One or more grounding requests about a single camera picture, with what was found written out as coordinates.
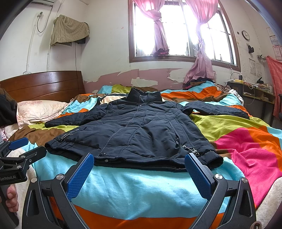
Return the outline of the person's left hand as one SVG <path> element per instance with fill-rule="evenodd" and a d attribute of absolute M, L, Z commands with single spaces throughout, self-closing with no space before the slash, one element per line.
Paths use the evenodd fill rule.
<path fill-rule="evenodd" d="M 17 212 L 19 209 L 19 203 L 15 184 L 12 184 L 7 188 L 6 195 L 6 206 L 8 207 L 9 211 L 13 213 Z"/>

